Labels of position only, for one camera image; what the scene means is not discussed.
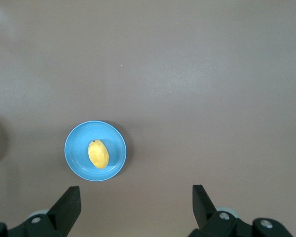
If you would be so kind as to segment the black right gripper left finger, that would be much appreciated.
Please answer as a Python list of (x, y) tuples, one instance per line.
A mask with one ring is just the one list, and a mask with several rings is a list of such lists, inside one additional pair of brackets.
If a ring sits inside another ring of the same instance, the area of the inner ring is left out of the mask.
[(69, 187), (46, 214), (36, 214), (8, 229), (0, 222), (0, 237), (66, 237), (80, 215), (80, 188)]

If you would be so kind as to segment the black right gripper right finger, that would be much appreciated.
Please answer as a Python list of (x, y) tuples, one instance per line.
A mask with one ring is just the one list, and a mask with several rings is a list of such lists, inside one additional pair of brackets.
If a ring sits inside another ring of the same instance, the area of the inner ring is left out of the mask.
[(191, 237), (291, 237), (280, 222), (257, 218), (251, 225), (229, 211), (218, 211), (202, 185), (192, 187), (192, 206), (198, 228)]

